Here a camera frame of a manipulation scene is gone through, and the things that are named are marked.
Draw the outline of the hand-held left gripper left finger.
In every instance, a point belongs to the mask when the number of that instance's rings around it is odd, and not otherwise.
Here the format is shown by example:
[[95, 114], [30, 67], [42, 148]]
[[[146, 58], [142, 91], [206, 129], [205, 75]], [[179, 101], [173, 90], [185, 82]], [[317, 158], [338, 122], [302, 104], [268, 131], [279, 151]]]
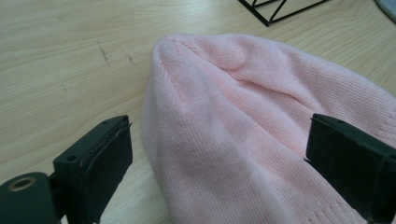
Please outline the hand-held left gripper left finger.
[[98, 223], [132, 162], [126, 115], [99, 123], [59, 155], [53, 166], [66, 193], [68, 223]]

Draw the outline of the black wire rack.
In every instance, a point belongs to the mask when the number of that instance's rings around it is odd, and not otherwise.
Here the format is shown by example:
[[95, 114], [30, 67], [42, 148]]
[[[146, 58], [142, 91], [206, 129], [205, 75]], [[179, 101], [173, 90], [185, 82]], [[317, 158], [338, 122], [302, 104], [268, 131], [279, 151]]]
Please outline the black wire rack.
[[306, 12], [331, 0], [238, 0], [266, 27]]

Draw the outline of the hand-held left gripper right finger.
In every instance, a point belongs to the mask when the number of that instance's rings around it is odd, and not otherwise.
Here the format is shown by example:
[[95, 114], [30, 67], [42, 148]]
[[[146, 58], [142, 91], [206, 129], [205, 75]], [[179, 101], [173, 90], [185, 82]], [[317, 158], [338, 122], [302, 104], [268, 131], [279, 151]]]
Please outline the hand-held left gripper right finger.
[[315, 114], [306, 160], [369, 224], [396, 218], [396, 149], [353, 125]]

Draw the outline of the pink knit hat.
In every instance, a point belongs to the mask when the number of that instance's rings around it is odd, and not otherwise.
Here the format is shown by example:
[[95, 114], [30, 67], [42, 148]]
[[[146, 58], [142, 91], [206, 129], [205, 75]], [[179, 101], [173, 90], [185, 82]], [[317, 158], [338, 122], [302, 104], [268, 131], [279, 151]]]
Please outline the pink knit hat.
[[251, 35], [169, 35], [152, 54], [142, 139], [176, 224], [363, 224], [304, 159], [311, 117], [396, 147], [396, 97]]

